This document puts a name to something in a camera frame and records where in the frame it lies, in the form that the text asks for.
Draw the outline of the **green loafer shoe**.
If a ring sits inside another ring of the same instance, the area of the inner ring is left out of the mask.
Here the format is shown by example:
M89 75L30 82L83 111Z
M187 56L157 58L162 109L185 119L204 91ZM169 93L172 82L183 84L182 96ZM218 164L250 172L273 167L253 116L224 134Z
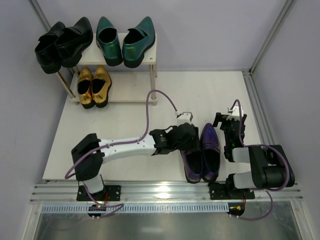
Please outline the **green loafer shoe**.
M115 67L123 62L118 32L105 16L99 19L97 25L96 44L108 66Z
M135 27L128 29L123 39L122 57L128 68L137 68L145 57L145 52L155 43L156 32L152 19L146 16Z

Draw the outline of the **black loafer shoe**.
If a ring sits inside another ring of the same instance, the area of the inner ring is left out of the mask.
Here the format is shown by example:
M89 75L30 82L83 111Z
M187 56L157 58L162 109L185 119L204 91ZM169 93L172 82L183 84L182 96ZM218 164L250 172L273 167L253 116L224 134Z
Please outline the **black loafer shoe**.
M82 52L91 45L93 30L89 19L81 17L74 26L62 30L54 46L64 68L75 67L82 58Z
M34 52L36 60L46 74L54 74L61 69L60 57L55 47L55 42L63 34L65 25L58 21L45 34L39 37L38 45Z

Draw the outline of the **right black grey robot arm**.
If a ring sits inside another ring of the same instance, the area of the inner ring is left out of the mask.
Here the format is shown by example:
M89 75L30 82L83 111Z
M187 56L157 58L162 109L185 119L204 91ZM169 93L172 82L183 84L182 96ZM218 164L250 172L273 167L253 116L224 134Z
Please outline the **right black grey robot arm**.
M295 185L295 174L281 145L242 145L246 117L245 114L239 121L230 114L215 114L213 126L221 123L220 129L224 133L224 157L231 163L250 166L247 172L229 174L224 184L214 184L222 198L254 199L254 193L251 192L254 189L276 190Z

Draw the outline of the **gold loafer shoe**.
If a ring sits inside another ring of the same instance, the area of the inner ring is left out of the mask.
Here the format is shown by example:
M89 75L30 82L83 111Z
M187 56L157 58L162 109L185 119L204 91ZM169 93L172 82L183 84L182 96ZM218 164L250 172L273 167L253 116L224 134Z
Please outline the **gold loafer shoe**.
M92 94L93 75L91 70L84 66L77 80L77 93L79 102L84 109L90 109L95 105Z
M111 77L103 65L98 65L92 79L92 97L97 108L104 108L109 101Z

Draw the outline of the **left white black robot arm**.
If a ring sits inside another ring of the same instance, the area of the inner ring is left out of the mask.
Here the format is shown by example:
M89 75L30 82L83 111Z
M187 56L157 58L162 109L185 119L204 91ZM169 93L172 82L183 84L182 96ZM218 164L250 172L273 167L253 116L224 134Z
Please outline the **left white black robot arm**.
M199 128L190 123L154 129L142 139L99 139L90 133L72 150L76 180L84 183L90 194L105 190L100 176L101 166L110 161L134 156L168 155L173 151L194 151L199 148Z

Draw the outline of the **purple loafer shoe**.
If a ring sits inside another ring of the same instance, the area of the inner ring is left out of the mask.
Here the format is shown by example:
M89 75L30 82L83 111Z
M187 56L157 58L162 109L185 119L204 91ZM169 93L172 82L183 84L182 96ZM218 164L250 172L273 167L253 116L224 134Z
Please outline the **purple loafer shoe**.
M221 145L211 123L206 123L200 136L200 146L203 159L202 179L208 183L214 183L220 172Z
M187 182L190 184L198 183L203 176L203 161L201 151L181 151L180 154L182 157L184 173Z

